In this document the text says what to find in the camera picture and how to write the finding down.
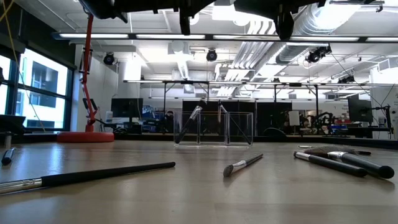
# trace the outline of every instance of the transparent container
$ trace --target transparent container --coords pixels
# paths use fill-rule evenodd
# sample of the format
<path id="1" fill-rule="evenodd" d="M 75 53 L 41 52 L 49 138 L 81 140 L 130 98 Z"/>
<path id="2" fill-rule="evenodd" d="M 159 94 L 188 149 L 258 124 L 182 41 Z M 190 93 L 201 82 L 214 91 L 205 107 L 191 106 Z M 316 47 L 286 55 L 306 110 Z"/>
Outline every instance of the transparent container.
<path id="1" fill-rule="evenodd" d="M 174 119 L 176 145 L 252 146 L 252 113 L 183 112 Z"/>

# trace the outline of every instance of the ceiling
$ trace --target ceiling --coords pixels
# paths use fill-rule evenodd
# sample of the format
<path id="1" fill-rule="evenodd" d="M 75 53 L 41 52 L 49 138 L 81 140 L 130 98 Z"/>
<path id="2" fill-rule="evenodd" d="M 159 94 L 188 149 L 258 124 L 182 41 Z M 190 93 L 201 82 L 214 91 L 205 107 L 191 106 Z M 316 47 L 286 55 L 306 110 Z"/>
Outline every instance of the ceiling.
<path id="1" fill-rule="evenodd" d="M 76 0 L 16 0 L 16 3 L 59 32 L 86 32 L 87 15 Z M 214 21 L 211 16 L 212 10 L 213 7 L 208 6 L 200 12 L 199 22 L 191 26 L 192 33 L 245 34 L 248 31 L 249 26 L 237 26 L 232 21 Z M 159 14 L 153 14 L 152 11 L 130 13 L 129 19 L 128 24 L 119 19 L 95 19 L 93 32 L 180 33 L 179 15 L 171 10 L 159 11 Z M 376 13 L 375 7 L 363 7 L 333 34 L 397 35 L 398 23 L 396 21 L 398 21 L 398 6 L 389 7 L 380 13 Z M 144 75 L 171 74 L 172 70 L 178 69 L 175 62 L 158 60 L 160 55 L 167 54 L 169 41 L 135 40 L 132 43 L 131 40 L 96 40 L 93 44 L 100 47 L 134 44 L 148 61 L 147 68 L 142 70 Z M 206 61 L 207 50 L 215 48 L 219 60 L 233 60 L 242 43 L 190 41 L 188 44 L 191 53 L 195 53 L 194 60 L 187 63 L 189 70 L 214 72 L 217 63 Z M 336 59 L 345 69 L 361 65 L 360 69 L 355 69 L 358 82 L 368 80 L 369 67 L 376 65 L 376 63 L 365 61 L 381 60 L 381 57 L 398 55 L 397 44 L 331 44 L 331 48 Z M 130 54 L 120 52 L 117 56 L 124 58 Z M 308 64 L 303 65 L 304 58 L 300 57 L 294 62 L 295 66 L 288 66 L 283 70 L 285 75 L 281 79 L 287 82 L 305 82 L 308 77 L 331 77 L 344 71 L 336 63 L 336 59 L 327 56 L 308 69 L 306 68 Z"/>

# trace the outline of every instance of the glass window pane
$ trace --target glass window pane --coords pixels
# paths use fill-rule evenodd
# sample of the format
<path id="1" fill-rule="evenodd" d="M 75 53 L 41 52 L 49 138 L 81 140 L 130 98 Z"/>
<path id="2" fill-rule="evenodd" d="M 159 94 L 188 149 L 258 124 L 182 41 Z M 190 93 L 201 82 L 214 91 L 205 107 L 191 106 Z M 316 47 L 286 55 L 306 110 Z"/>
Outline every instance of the glass window pane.
<path id="1" fill-rule="evenodd" d="M 18 89 L 16 101 L 16 115 L 25 116 L 24 126 L 27 128 L 41 128 L 32 105 L 36 110 L 45 128 L 63 128 L 63 115 L 65 112 L 65 100 L 48 96 L 33 91 Z"/>
<path id="2" fill-rule="evenodd" d="M 0 67 L 2 68 L 2 74 L 4 75 L 5 80 L 9 79 L 10 64 L 11 64 L 11 60 L 0 55 Z"/>
<path id="3" fill-rule="evenodd" d="M 0 114 L 6 114 L 8 86 L 0 86 Z"/>
<path id="4" fill-rule="evenodd" d="M 53 60 L 26 49 L 21 55 L 21 73 L 25 85 L 66 94 L 68 68 Z"/>

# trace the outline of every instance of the red base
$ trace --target red base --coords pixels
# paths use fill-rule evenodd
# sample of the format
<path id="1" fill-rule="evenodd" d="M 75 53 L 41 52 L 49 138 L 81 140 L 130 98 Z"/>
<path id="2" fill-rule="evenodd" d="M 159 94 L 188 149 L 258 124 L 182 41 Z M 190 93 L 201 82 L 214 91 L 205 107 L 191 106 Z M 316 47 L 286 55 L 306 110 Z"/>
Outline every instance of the red base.
<path id="1" fill-rule="evenodd" d="M 57 142 L 114 142 L 113 133 L 59 133 Z"/>

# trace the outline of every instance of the table surface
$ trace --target table surface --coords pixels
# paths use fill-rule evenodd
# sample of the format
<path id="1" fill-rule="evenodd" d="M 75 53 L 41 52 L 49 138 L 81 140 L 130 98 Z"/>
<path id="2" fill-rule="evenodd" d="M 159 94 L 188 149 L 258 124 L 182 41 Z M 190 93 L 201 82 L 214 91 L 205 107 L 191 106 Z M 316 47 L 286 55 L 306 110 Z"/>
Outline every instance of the table surface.
<path id="1" fill-rule="evenodd" d="M 0 181 L 175 161 L 173 169 L 0 196 L 0 223 L 396 223 L 398 175 L 353 177 L 293 158 L 294 143 L 174 147 L 172 142 L 17 145 Z M 395 151 L 370 159 L 398 170 Z M 263 159 L 232 178 L 226 165 Z"/>

